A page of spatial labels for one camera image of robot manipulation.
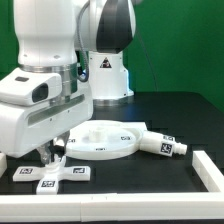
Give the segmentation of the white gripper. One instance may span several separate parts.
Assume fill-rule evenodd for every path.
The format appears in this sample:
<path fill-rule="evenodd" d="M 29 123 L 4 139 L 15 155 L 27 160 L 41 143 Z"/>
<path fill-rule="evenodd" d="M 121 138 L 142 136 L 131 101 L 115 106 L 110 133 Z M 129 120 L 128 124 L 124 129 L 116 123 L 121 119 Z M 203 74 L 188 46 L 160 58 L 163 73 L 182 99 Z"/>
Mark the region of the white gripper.
<path fill-rule="evenodd" d="M 47 102 L 31 107 L 0 103 L 0 151 L 19 158 L 38 147 L 41 162 L 49 164 L 52 153 L 45 143 L 56 137 L 54 145 L 65 152 L 69 130 L 90 119 L 92 113 L 93 102 L 88 94 L 54 107 Z"/>

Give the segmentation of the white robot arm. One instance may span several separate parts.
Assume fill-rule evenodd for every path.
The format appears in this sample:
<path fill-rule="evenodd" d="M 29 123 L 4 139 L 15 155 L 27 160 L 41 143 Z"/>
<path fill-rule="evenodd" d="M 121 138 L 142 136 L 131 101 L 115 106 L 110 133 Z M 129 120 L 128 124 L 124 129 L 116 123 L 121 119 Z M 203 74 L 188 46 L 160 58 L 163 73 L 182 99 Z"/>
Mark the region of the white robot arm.
<path fill-rule="evenodd" d="M 13 0 L 18 67 L 0 80 L 0 152 L 19 158 L 91 118 L 76 52 L 119 53 L 132 41 L 131 0 Z"/>

